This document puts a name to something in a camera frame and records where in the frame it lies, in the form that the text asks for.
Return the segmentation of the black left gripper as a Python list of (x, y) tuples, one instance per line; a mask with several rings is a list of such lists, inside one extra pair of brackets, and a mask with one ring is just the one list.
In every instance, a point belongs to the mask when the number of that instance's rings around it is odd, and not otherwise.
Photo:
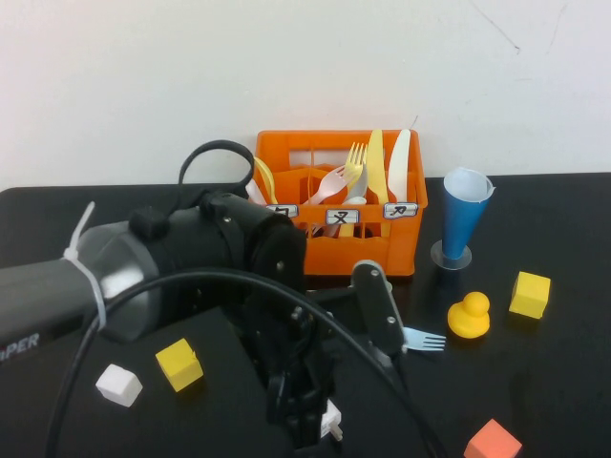
[(334, 357), (324, 346), (334, 330), (305, 302), (339, 317), (355, 294), (349, 287), (307, 290), (302, 284), (248, 284), (237, 293), (237, 333), (268, 385), (266, 420), (290, 427), (294, 449), (319, 443), (327, 400), (335, 392)]

